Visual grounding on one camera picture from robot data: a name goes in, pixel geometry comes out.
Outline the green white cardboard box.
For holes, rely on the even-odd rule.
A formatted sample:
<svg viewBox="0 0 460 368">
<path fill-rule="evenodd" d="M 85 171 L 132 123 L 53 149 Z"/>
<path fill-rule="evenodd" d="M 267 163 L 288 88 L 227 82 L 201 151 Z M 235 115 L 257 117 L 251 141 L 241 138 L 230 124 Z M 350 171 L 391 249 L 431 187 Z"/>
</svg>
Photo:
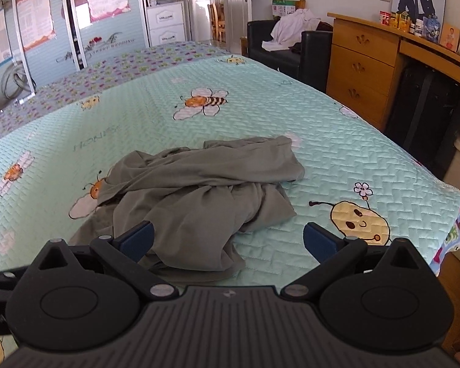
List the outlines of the green white cardboard box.
<svg viewBox="0 0 460 368">
<path fill-rule="evenodd" d="M 272 16 L 283 17 L 297 10 L 296 0 L 272 0 Z"/>
</svg>

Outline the white drawer cabinet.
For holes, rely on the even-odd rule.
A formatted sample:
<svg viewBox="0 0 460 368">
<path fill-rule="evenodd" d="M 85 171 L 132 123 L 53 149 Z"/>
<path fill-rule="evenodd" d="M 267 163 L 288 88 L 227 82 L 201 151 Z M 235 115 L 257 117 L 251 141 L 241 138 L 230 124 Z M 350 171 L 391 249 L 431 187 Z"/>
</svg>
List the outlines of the white drawer cabinet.
<svg viewBox="0 0 460 368">
<path fill-rule="evenodd" d="M 151 47 L 185 42 L 185 15 L 182 2 L 171 2 L 146 8 L 148 39 Z"/>
</svg>

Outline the grey-green t-shirt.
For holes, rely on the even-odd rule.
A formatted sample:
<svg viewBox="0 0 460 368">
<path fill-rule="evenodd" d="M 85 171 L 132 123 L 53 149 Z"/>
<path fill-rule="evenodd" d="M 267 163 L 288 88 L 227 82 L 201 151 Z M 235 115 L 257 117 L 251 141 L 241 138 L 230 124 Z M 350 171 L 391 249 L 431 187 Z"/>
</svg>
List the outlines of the grey-green t-shirt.
<svg viewBox="0 0 460 368">
<path fill-rule="evenodd" d="M 282 183 L 304 173 L 286 136 L 208 140 L 156 155 L 135 150 L 102 181 L 98 208 L 70 242 L 118 238 L 148 221 L 154 244 L 140 265 L 178 285 L 223 281 L 245 266 L 233 236 L 293 218 Z"/>
</svg>

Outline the wooden desk with drawers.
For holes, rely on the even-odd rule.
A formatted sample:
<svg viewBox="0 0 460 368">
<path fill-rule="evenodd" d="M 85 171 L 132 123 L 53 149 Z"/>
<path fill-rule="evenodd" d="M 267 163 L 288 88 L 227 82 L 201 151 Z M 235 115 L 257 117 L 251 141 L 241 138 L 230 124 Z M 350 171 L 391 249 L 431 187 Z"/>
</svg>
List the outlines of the wooden desk with drawers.
<svg viewBox="0 0 460 368">
<path fill-rule="evenodd" d="M 383 131 L 410 59 L 460 83 L 460 56 L 424 38 L 338 13 L 334 19 L 327 95 Z"/>
</svg>

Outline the mint bee-print bed quilt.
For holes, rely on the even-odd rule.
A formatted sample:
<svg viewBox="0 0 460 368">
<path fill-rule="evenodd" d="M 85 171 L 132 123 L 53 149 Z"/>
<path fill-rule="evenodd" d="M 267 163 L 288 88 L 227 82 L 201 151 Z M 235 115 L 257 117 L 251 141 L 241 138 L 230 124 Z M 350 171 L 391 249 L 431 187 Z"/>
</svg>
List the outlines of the mint bee-print bed quilt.
<svg viewBox="0 0 460 368">
<path fill-rule="evenodd" d="M 460 193 L 442 184 L 400 147 L 321 92 L 253 62 L 209 58 L 157 71 L 71 103 L 0 139 L 0 270 L 28 263 L 57 229 L 79 227 L 68 216 L 84 182 L 132 150 L 200 147 L 206 140 L 289 136 L 306 174 L 286 193 L 296 217 L 235 246 L 246 267 L 233 285 L 284 284 L 315 265 L 301 230 L 325 207 L 312 196 L 356 199 L 372 188 L 373 207 L 392 233 L 406 231 L 431 258 L 454 222 Z"/>
</svg>

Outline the items on desk top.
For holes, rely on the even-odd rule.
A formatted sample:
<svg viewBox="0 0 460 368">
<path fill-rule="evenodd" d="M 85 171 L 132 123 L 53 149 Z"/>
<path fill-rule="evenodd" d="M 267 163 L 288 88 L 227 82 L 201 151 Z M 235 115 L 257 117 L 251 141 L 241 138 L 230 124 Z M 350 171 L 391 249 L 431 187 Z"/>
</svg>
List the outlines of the items on desk top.
<svg viewBox="0 0 460 368">
<path fill-rule="evenodd" d="M 381 25 L 422 37 L 429 42 L 439 43 L 441 22 L 435 15 L 411 19 L 407 11 L 402 13 L 380 11 L 379 20 Z"/>
</svg>

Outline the small framed photo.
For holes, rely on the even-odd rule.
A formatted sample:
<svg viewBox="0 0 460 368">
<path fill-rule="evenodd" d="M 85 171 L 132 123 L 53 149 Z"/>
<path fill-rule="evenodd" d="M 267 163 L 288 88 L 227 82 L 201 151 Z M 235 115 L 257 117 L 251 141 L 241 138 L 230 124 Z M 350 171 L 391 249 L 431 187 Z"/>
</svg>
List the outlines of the small framed photo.
<svg viewBox="0 0 460 368">
<path fill-rule="evenodd" d="M 439 44 L 452 52 L 457 52 L 458 45 L 460 40 L 460 29 L 450 25 L 449 23 L 445 23 L 443 25 Z"/>
</svg>

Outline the purple floral bed sheet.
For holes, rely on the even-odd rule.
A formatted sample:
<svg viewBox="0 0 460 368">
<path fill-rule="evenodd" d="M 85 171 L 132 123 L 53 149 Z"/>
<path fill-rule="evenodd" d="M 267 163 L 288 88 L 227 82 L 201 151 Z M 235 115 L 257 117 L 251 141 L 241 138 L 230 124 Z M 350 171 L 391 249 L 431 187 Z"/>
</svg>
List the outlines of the purple floral bed sheet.
<svg viewBox="0 0 460 368">
<path fill-rule="evenodd" d="M 41 87 L 24 103 L 14 102 L 0 112 L 0 139 L 52 111 L 156 71 L 228 54 L 207 42 L 174 42 L 97 62 L 84 70 Z"/>
</svg>

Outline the white panel door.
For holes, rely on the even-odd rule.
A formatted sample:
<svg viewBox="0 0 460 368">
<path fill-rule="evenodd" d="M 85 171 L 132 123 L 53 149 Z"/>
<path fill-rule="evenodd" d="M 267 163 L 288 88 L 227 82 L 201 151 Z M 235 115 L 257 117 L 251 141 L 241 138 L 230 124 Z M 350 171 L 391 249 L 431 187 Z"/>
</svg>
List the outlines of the white panel door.
<svg viewBox="0 0 460 368">
<path fill-rule="evenodd" d="M 252 19 L 252 0 L 223 0 L 226 46 L 233 54 L 242 52 L 242 38 L 247 36 L 247 23 Z"/>
</svg>

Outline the sliding wardrobe doors with posters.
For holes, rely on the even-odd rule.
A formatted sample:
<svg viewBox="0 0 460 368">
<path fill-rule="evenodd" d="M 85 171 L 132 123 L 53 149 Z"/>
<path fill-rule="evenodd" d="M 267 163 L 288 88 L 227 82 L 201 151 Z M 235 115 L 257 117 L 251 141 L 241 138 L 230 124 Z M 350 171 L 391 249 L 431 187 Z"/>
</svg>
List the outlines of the sliding wardrobe doors with posters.
<svg viewBox="0 0 460 368">
<path fill-rule="evenodd" d="M 144 0 L 0 0 L 0 110 L 148 45 Z"/>
</svg>

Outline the wooden chair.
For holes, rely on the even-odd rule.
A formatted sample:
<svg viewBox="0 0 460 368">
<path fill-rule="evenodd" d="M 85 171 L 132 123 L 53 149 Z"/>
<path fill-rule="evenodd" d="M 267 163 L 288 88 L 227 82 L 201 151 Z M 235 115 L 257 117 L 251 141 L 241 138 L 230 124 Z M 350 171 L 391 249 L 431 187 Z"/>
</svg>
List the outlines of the wooden chair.
<svg viewBox="0 0 460 368">
<path fill-rule="evenodd" d="M 212 2 L 208 5 L 212 39 L 226 42 L 226 23 L 220 5 Z"/>
</svg>

